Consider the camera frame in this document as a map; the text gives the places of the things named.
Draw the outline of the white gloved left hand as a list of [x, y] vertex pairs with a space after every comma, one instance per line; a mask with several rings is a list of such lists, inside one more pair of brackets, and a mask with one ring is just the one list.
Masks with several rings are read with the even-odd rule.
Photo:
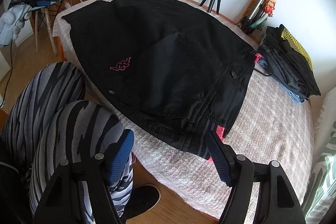
[[15, 5], [1, 16], [1, 48], [15, 41], [25, 21], [29, 20], [32, 7], [27, 4]]

